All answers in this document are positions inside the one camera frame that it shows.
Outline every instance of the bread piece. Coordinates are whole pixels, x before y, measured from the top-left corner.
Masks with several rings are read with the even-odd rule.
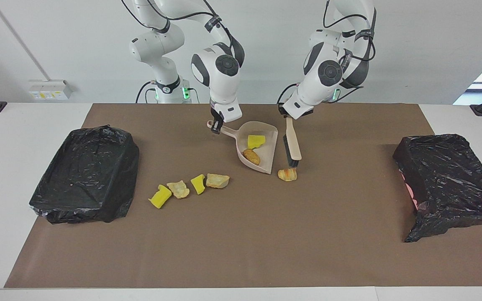
[[[297,179],[297,169],[296,168],[281,169],[278,171],[278,177],[281,180],[284,180],[286,182],[295,181]]]
[[[176,183],[167,183],[167,186],[170,191],[174,193],[174,196],[177,199],[182,199],[189,195],[189,188],[185,186],[185,183],[183,183],[183,181],[179,181]]]
[[[256,165],[260,165],[260,156],[258,156],[258,154],[252,149],[245,149],[243,151],[243,157]]]
[[[206,186],[212,188],[224,188],[230,181],[229,176],[216,175],[214,173],[208,173],[206,177]]]

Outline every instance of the electrical outlet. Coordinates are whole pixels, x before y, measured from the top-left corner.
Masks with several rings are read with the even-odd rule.
[[[68,100],[72,94],[65,80],[29,80],[32,84],[29,94],[34,100]]]
[[[46,98],[40,95],[40,90],[42,90],[42,86],[32,86],[29,88],[29,94],[34,100],[45,100]]]

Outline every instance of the brush handle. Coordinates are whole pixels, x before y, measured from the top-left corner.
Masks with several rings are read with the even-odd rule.
[[[287,138],[287,146],[292,160],[301,160],[299,141],[297,141],[297,134],[293,127],[293,118],[287,117],[285,119],[285,137]]]

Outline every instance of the black cable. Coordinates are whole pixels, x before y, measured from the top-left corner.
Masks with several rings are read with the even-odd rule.
[[[145,25],[144,23],[142,23],[135,15],[134,13],[130,10],[130,8],[128,8],[128,6],[126,5],[126,2],[124,2],[124,0],[120,0],[122,1],[122,4],[124,4],[124,7],[126,7],[126,9],[128,10],[128,12],[131,14],[131,16],[135,19],[135,21],[137,21],[140,25],[146,27],[146,28],[149,28],[149,29],[154,29],[156,31],[160,31],[161,29],[158,29],[158,28],[155,28],[155,27],[151,27],[151,26],[147,26]]]
[[[284,95],[284,93],[285,93],[289,88],[291,88],[291,87],[293,87],[293,86],[298,86],[298,85],[299,85],[299,83],[296,82],[296,83],[294,83],[294,84],[290,84],[289,86],[287,86],[287,87],[284,89],[284,91],[282,91],[282,93],[280,93],[280,96],[278,97],[278,100],[276,101],[276,104],[279,104],[279,103],[280,103],[280,99],[282,99],[282,96]]]
[[[226,35],[228,36],[228,39],[230,40],[230,50],[232,49],[233,46],[233,36],[230,33],[230,30],[226,28],[226,26],[222,25],[222,23],[219,22],[219,24],[222,26],[222,29],[226,32]]]
[[[195,15],[210,15],[212,17],[216,16],[210,12],[207,12],[207,11],[201,11],[201,12],[193,12],[193,13],[190,13],[189,15],[182,15],[181,17],[175,17],[175,18],[169,18],[167,17],[166,15],[163,15],[161,12],[159,12],[159,10],[157,8],[155,8],[155,6],[153,6],[150,2],[150,0],[146,0],[146,2],[148,2],[151,6],[151,8],[153,8],[153,10],[159,15],[161,16],[163,19],[167,19],[167,20],[170,20],[170,21],[177,21],[177,20],[182,20],[182,19],[187,19],[187,18],[190,18],[190,17],[193,17]]]
[[[351,57],[354,58],[354,59],[359,59],[361,61],[371,61],[372,59],[374,59],[377,51],[375,50],[375,44],[373,44],[373,38],[371,38],[371,36],[369,37],[369,42],[368,42],[367,46],[370,47],[371,49],[373,49],[373,55],[369,59],[364,59],[362,57],[357,57],[357,56],[354,56],[354,55],[352,55]]]
[[[327,19],[327,11],[328,11],[328,4],[330,0],[327,0],[327,4],[325,4],[325,13],[323,13],[323,27],[325,27],[325,20]]]
[[[354,91],[356,90],[359,90],[359,89],[362,89],[363,86],[358,86],[356,87],[353,91],[350,91],[349,93],[347,93],[346,95],[343,95],[343,97],[338,97],[338,99],[336,99],[335,101],[331,101],[331,102],[326,102],[326,103],[337,103],[338,101],[340,101],[341,99],[344,99],[345,97],[349,96],[351,93],[353,93]]]
[[[148,91],[155,91],[155,88],[149,88],[144,92],[144,101],[146,101],[146,103],[148,103]]]
[[[341,57],[339,60],[338,60],[338,65],[342,65],[343,63],[343,60],[347,57],[347,55],[344,55],[343,57]]]
[[[151,82],[145,82],[145,84],[142,85],[142,87],[139,89],[139,93],[137,93],[137,97],[135,99],[135,103],[138,103],[139,102],[139,96],[142,92],[142,90],[144,90],[144,87],[148,86],[149,84],[151,84]]]
[[[207,2],[207,0],[202,0],[202,1],[206,4],[206,6],[209,8],[209,11],[210,11],[213,15],[217,15],[217,14],[215,13],[215,11],[213,10],[213,7],[211,7],[211,5],[209,5],[209,3]]]
[[[325,8],[325,15],[323,16],[323,27],[325,27],[325,28],[331,28],[332,26],[338,24],[339,22],[341,22],[341,21],[343,21],[343,20],[345,20],[345,19],[352,18],[352,17],[360,17],[360,18],[362,18],[362,19],[364,19],[364,20],[367,21],[366,16],[364,16],[364,15],[358,15],[357,13],[355,13],[355,14],[353,14],[353,15],[346,15],[345,17],[341,18],[340,20],[335,21],[334,23],[332,23],[332,24],[330,24],[330,25],[327,26],[327,25],[325,25],[325,17],[327,16],[326,10],[327,10],[327,8]]]
[[[200,98],[198,97],[198,91],[195,88],[187,88],[188,91],[194,91],[197,94],[197,101],[200,103]]]

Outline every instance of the black bristles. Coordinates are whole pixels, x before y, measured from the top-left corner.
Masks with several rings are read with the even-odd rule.
[[[299,160],[293,160],[291,158],[291,153],[289,152],[289,145],[287,144],[287,135],[284,135],[284,146],[285,146],[285,155],[287,156],[287,163],[289,167],[296,168],[299,165]]]

